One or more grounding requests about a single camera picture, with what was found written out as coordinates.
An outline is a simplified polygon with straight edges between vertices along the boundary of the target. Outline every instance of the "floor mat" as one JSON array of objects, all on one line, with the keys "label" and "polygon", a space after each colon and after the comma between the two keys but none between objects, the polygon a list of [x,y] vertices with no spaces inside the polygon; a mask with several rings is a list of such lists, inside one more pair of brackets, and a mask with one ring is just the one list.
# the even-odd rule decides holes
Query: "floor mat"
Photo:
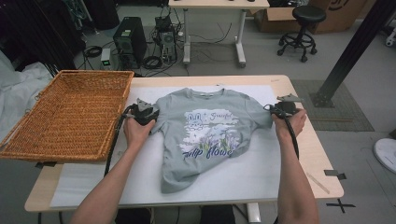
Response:
[{"label": "floor mat", "polygon": [[322,80],[292,80],[298,96],[303,98],[312,126],[316,131],[373,132],[374,128],[364,116],[344,83],[335,92],[334,107],[314,107],[310,94],[318,92]]}]

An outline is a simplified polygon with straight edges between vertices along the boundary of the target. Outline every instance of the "pants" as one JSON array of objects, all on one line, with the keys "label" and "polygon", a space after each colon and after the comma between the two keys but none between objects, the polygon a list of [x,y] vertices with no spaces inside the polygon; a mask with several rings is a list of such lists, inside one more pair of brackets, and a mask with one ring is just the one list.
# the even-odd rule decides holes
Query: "pants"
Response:
[{"label": "pants", "polygon": [[[149,224],[151,214],[146,208],[119,209],[117,224]],[[233,206],[207,205],[202,208],[200,224],[235,224]]]}]

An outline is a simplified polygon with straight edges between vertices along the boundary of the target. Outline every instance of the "forearm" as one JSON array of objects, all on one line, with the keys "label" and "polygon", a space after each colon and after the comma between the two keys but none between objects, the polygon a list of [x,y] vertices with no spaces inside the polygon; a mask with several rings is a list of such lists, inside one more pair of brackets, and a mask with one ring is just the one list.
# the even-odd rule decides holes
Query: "forearm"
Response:
[{"label": "forearm", "polygon": [[279,137],[281,174],[279,223],[318,223],[318,209],[308,179],[294,152],[291,137]]},{"label": "forearm", "polygon": [[125,151],[106,177],[84,199],[71,223],[96,224],[113,220],[137,151],[134,148]]}]

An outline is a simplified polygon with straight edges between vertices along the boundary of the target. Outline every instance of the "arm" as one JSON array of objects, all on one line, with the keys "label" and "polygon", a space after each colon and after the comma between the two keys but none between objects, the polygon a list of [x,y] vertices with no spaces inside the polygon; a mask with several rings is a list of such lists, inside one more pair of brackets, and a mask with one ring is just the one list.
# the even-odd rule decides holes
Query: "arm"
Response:
[{"label": "arm", "polygon": [[134,119],[125,120],[127,150],[105,178],[82,201],[71,223],[111,223],[117,213],[134,159],[144,145],[154,123],[155,121],[152,120],[146,126],[141,126]]},{"label": "arm", "polygon": [[[278,193],[279,223],[318,223],[318,208],[314,193],[301,164],[285,120],[272,116],[280,144],[280,183]],[[303,130],[306,111],[300,110],[290,118],[296,136]]]}]

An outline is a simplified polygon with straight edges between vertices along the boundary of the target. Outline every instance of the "hand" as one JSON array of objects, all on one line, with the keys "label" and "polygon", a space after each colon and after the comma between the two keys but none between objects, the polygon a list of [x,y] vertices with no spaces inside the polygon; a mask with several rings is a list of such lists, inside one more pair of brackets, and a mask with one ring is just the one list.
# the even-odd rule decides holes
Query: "hand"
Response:
[{"label": "hand", "polygon": [[[278,118],[276,115],[272,115],[272,119],[276,125],[276,135],[279,138],[290,138],[290,133],[288,129],[288,125],[285,120]],[[303,131],[303,127],[306,120],[306,110],[298,109],[298,112],[289,118],[291,127],[294,130],[294,133],[297,135]]]},{"label": "hand", "polygon": [[149,136],[149,131],[154,127],[153,119],[147,125],[140,125],[135,119],[126,118],[124,122],[124,133],[127,141],[127,147],[135,147],[140,149]]}]

